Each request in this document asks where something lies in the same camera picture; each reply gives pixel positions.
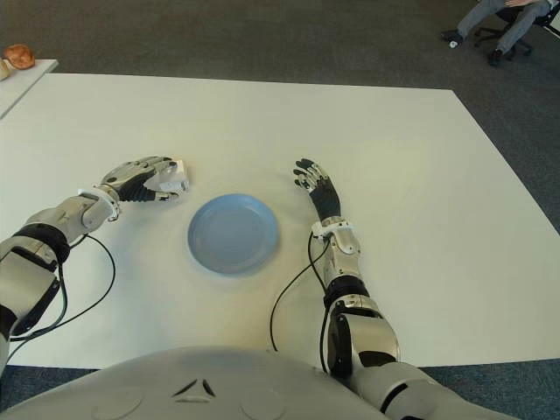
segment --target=blue plate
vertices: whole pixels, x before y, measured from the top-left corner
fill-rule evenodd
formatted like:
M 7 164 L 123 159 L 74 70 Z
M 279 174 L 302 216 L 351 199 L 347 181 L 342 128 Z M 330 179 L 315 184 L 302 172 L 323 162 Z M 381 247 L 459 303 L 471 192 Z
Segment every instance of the blue plate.
M 245 194 L 208 201 L 189 225 L 194 258 L 209 270 L 240 274 L 260 266 L 277 245 L 277 220 L 261 201 Z

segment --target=black shoe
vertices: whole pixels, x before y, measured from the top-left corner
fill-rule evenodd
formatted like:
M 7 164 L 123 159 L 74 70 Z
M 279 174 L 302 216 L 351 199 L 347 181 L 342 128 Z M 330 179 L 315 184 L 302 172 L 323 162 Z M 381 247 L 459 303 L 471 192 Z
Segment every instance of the black shoe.
M 504 53 L 501 50 L 493 50 L 488 56 L 488 64 L 492 67 L 497 67 L 503 55 Z
M 456 46 L 463 44 L 463 37 L 459 35 L 459 31 L 443 31 L 440 33 L 441 39 L 445 42 L 449 42 L 449 46 L 451 48 L 455 48 Z

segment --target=person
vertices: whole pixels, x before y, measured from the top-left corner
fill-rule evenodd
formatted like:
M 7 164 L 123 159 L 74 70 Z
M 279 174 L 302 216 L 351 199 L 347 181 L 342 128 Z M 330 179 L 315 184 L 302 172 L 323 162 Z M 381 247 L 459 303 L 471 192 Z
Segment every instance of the person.
M 488 55 L 488 64 L 497 67 L 501 58 L 527 33 L 535 19 L 545 16 L 557 4 L 558 0 L 481 0 L 463 17 L 456 30 L 441 32 L 441 38 L 445 42 L 455 43 L 453 46 L 460 45 L 471 29 L 484 18 L 507 7 L 526 6 L 512 27 L 500 38 L 496 49 Z

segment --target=gray carpet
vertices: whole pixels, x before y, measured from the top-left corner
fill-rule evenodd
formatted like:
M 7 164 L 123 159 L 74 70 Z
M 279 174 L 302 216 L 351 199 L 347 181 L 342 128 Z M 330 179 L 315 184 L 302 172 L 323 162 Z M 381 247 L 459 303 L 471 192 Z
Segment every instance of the gray carpet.
M 62 73 L 453 89 L 560 231 L 560 41 L 532 28 L 530 58 L 491 68 L 492 44 L 451 50 L 438 40 L 474 3 L 0 0 L 0 46 L 29 44 Z M 544 420 L 560 418 L 559 365 L 426 370 L 476 403 Z M 9 367 L 0 408 L 81 374 Z

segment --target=robotic hand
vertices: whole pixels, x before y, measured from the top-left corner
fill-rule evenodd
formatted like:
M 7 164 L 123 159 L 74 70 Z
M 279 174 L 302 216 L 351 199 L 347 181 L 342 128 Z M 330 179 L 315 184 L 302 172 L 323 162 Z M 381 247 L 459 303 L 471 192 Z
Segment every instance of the robotic hand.
M 172 171 L 169 157 L 127 162 L 101 183 L 34 214 L 11 238 L 0 243 L 0 374 L 10 336 L 33 328 L 56 296 L 60 282 L 53 274 L 70 254 L 69 243 L 95 231 L 121 212 L 119 201 L 172 200 L 175 192 L 152 191 L 144 183 Z
M 170 157 L 145 157 L 126 162 L 103 177 L 101 184 L 118 194 L 120 201 L 167 201 L 179 195 L 175 192 L 153 191 L 145 182 L 164 171 L 171 170 L 177 163 Z
M 325 253 L 328 367 L 331 376 L 392 420 L 513 420 L 471 404 L 417 367 L 401 363 L 396 334 L 369 296 L 359 269 L 360 244 L 341 217 L 339 196 L 325 170 L 309 159 L 296 162 L 320 218 L 313 235 L 329 242 Z
M 298 160 L 296 165 L 299 169 L 294 169 L 297 175 L 295 183 L 309 193 L 319 219 L 324 221 L 330 217 L 340 217 L 339 195 L 323 168 L 305 158 Z

